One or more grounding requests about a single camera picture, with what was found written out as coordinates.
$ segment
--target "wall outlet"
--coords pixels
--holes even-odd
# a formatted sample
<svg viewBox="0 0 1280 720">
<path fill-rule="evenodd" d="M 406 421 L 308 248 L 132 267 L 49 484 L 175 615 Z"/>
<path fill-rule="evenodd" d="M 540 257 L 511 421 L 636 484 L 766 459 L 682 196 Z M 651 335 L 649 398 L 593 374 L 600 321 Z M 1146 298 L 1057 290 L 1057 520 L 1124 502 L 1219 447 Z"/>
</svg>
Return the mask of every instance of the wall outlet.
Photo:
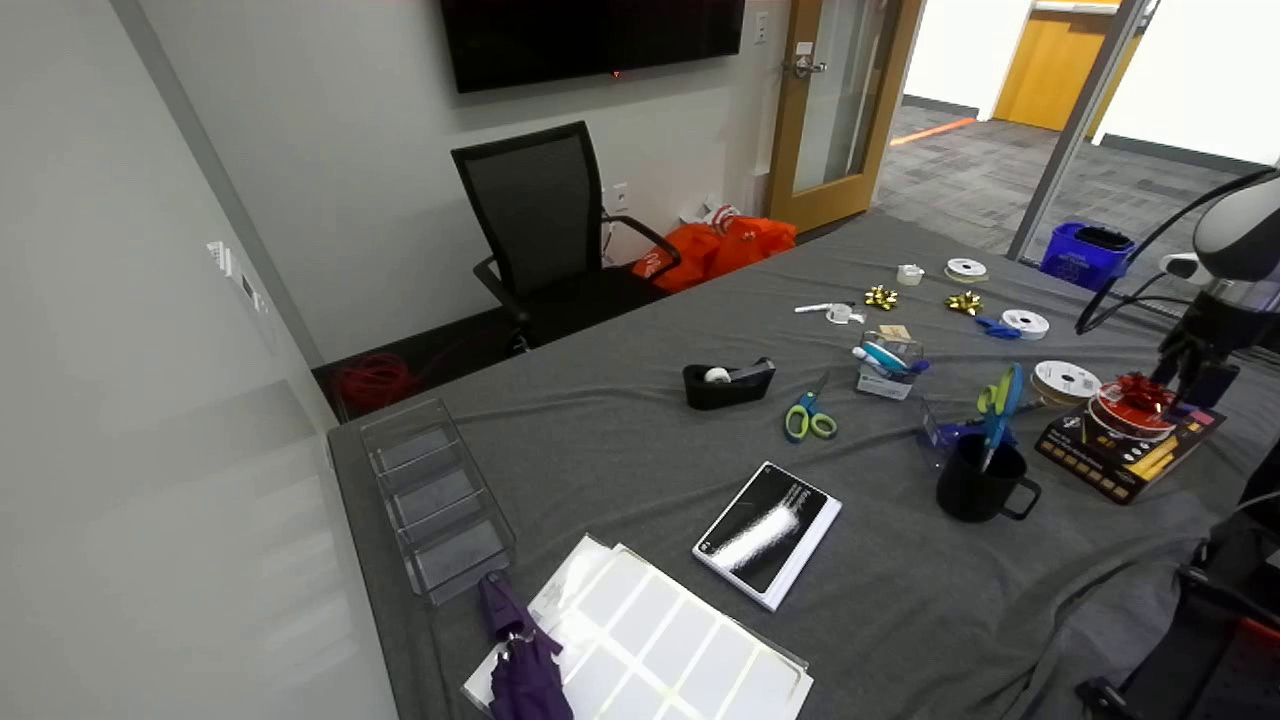
<svg viewBox="0 0 1280 720">
<path fill-rule="evenodd" d="M 767 43 L 767 12 L 755 12 L 755 31 L 752 31 L 755 43 Z"/>
<path fill-rule="evenodd" d="M 683 207 L 682 211 L 682 223 L 711 223 L 719 211 L 719 201 L 716 196 L 705 196 L 697 207 Z"/>
<path fill-rule="evenodd" d="M 607 207 L 613 207 L 613 211 L 628 211 L 628 204 L 631 204 L 631 190 L 628 190 L 628 181 L 616 181 L 616 184 L 607 190 Z"/>
<path fill-rule="evenodd" d="M 242 273 L 234 245 L 208 242 L 206 248 L 212 257 L 218 273 L 225 273 L 225 281 L 234 281 L 244 294 L 249 307 L 264 311 L 264 294 Z"/>
</svg>

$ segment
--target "tape roll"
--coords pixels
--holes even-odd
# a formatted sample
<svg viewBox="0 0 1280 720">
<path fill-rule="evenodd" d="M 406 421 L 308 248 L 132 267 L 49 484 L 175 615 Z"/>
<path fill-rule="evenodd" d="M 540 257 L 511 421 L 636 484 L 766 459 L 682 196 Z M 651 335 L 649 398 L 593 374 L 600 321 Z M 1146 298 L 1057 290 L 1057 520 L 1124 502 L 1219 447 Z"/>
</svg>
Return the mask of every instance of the tape roll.
<svg viewBox="0 0 1280 720">
<path fill-rule="evenodd" d="M 1040 342 L 1049 335 L 1049 321 L 1040 311 L 1030 311 L 1030 307 L 1007 307 L 1002 311 L 1002 321 L 1016 331 L 1024 331 L 1024 342 Z"/>
<path fill-rule="evenodd" d="M 705 374 L 705 386 L 733 386 L 733 377 L 728 377 L 728 370 L 716 363 Z"/>
<path fill-rule="evenodd" d="M 989 281 L 989 265 L 982 265 L 982 260 L 971 260 L 971 257 L 954 257 L 954 260 L 947 260 L 947 277 L 954 277 L 956 285 L 982 285 L 982 281 Z"/>
<path fill-rule="evenodd" d="M 921 265 L 902 265 L 902 267 L 895 267 L 895 285 L 916 290 L 921 281 L 925 281 L 925 267 L 921 267 Z"/>
<path fill-rule="evenodd" d="M 1106 382 L 1067 359 L 1040 359 L 1034 382 L 1049 410 L 1079 410 L 1106 393 Z"/>
</svg>

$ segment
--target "gray carpet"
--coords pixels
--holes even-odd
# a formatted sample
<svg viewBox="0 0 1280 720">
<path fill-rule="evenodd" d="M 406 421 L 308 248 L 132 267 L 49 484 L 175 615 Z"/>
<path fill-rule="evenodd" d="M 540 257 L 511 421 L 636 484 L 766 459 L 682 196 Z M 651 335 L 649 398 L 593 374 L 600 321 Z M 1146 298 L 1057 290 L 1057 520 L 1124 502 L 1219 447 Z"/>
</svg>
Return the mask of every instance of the gray carpet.
<svg viewBox="0 0 1280 720">
<path fill-rule="evenodd" d="M 944 125 L 956 118 L 962 112 L 947 118 L 942 110 L 906 100 L 894 135 L 908 135 L 925 125 Z M 1051 143 L 1057 133 L 994 119 L 887 149 L 878 207 L 895 219 L 944 234 L 967 248 L 1006 257 L 1051 158 Z M 1084 143 L 1078 165 L 1067 169 L 1057 207 L 1049 211 L 1049 223 L 1036 227 L 1034 245 L 1024 248 L 1024 260 L 1040 265 L 1051 227 L 1059 227 L 1066 219 L 1101 223 L 1140 242 L 1191 196 L 1232 178 L 1241 174 Z M 1140 281 L 1166 252 L 1189 248 L 1191 227 L 1197 216 L 1176 223 L 1140 260 L 1140 267 L 1133 267 L 1133 281 Z"/>
</svg>

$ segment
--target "white wall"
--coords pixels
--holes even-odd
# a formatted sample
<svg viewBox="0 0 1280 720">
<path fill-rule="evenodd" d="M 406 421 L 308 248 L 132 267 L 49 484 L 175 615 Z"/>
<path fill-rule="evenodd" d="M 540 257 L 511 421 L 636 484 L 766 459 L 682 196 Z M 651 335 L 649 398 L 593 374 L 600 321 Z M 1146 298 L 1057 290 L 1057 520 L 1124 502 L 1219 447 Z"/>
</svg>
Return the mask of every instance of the white wall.
<svg viewBox="0 0 1280 720">
<path fill-rule="evenodd" d="M 1278 29 L 1278 0 L 1166 0 L 1101 133 L 1278 165 Z"/>
<path fill-rule="evenodd" d="M 736 60 L 457 98 L 435 0 L 146 12 L 324 359 L 491 307 L 457 143 L 586 118 L 606 181 L 656 227 L 705 196 L 743 204 L 767 165 L 787 20 L 785 0 L 747 0 Z"/>
<path fill-rule="evenodd" d="M 299 354 L 114 7 L 4 0 L 0 98 L 0 715 L 393 715 Z"/>
<path fill-rule="evenodd" d="M 908 70 L 908 98 L 964 105 L 989 119 L 1002 105 L 1030 12 L 1034 0 L 929 0 Z"/>
</svg>

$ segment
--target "gray table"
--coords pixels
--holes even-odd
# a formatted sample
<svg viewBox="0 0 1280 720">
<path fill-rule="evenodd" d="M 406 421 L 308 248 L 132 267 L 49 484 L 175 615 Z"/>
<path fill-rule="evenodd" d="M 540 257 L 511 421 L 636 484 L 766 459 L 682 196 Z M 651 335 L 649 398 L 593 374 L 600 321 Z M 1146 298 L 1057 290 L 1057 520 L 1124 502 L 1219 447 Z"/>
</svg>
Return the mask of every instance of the gray table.
<svg viewBox="0 0 1280 720">
<path fill-rule="evenodd" d="M 1097 673 L 1119 679 L 1166 631 L 1171 568 L 1232 508 L 1280 433 L 1280 382 L 1265 359 L 1249 359 L 1219 406 L 1230 425 L 1129 508 L 1036 455 L 1034 440 L 1051 417 L 1024 411 L 1016 433 L 1044 484 L 1040 508 L 1024 524 L 956 524 L 934 502 L 921 411 L 856 398 L 856 328 L 795 316 L 795 304 L 849 302 L 894 285 L 906 260 L 925 265 L 929 281 L 873 321 L 902 321 L 929 346 L 934 374 L 916 398 L 937 410 L 971 406 L 1014 357 L 1079 359 L 1101 377 L 1153 370 L 1166 331 L 1116 316 L 1078 335 L 1079 290 L 989 260 L 989 307 L 1022 304 L 1057 323 L 1040 346 L 989 342 L 944 311 L 956 294 L 942 277 L 947 257 L 962 257 L 962 245 L 864 216 L 787 257 L 338 427 L 333 459 L 401 715 L 473 715 L 461 679 L 487 649 L 473 595 L 427 610 L 409 591 L 361 444 L 377 421 L 440 410 L 511 528 L 511 582 L 529 595 L 593 531 L 805 655 L 818 676 L 805 715 L 1079 715 L 1074 686 Z M 779 363 L 767 399 L 719 411 L 683 406 L 683 363 L 755 357 Z M 841 438 L 787 444 L 779 411 L 819 377 Z M 762 459 L 779 459 L 843 502 L 775 615 L 689 556 Z"/>
</svg>

